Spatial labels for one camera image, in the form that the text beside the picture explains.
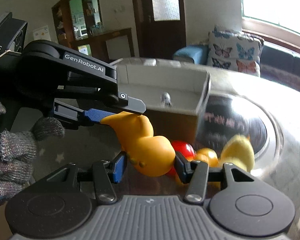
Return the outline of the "grey knitted gloved hand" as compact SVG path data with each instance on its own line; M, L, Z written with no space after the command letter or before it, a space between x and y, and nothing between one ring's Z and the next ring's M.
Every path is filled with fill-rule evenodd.
M19 193L31 179L38 142L64 135L59 120L42 117L37 110L20 110L12 131L5 128L0 132L0 205Z

